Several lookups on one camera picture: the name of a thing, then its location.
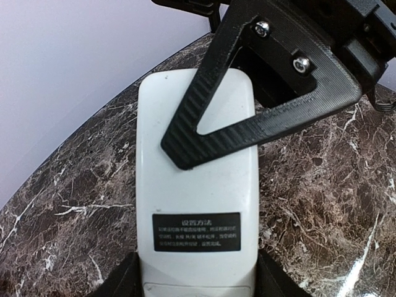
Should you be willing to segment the white remote control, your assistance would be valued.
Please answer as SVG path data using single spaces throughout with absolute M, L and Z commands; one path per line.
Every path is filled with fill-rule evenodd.
M 144 296 L 253 296 L 259 235 L 257 147 L 184 171 L 160 146 L 194 69 L 139 87 L 136 223 Z

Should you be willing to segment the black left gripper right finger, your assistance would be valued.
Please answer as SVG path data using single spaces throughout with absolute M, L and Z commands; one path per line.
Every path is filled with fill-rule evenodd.
M 305 296 L 305 291 L 264 250 L 258 253 L 255 287 L 254 296 Z

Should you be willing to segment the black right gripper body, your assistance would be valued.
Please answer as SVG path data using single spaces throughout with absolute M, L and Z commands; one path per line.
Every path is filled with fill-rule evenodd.
M 393 103 L 377 103 L 374 84 L 384 74 L 387 62 L 395 58 L 395 2 L 390 1 L 152 1 L 160 6 L 190 12 L 207 17 L 212 32 L 220 26 L 220 4 L 244 4 L 248 12 L 255 16 L 265 16 L 260 21 L 275 24 L 270 20 L 268 9 L 263 5 L 284 4 L 292 13 L 305 21 L 315 34 L 327 42 L 333 53 L 352 72 L 367 95 L 374 108 L 395 108 Z M 357 46 L 362 46 L 368 58 L 359 58 Z M 254 70 L 253 59 L 259 60 L 258 52 L 253 47 L 237 54 L 233 65 L 240 67 L 252 77 L 256 100 L 265 108 L 272 108 L 292 98 L 297 91 L 286 87 L 286 79 L 271 79 L 264 84 Z M 369 58 L 376 63 L 374 68 L 367 64 Z M 255 62 L 269 69 L 268 62 Z

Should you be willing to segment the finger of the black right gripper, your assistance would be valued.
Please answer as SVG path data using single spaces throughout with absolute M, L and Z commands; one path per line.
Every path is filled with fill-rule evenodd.
M 160 155 L 191 170 L 243 165 L 277 140 L 356 103 L 361 87 L 288 1 L 232 1 L 201 64 L 161 77 Z

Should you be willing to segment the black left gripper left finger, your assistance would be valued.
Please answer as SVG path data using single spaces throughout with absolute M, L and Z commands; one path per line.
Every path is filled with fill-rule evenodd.
M 139 256 L 136 252 L 126 258 L 124 268 L 117 267 L 117 276 L 110 282 L 107 296 L 142 296 Z

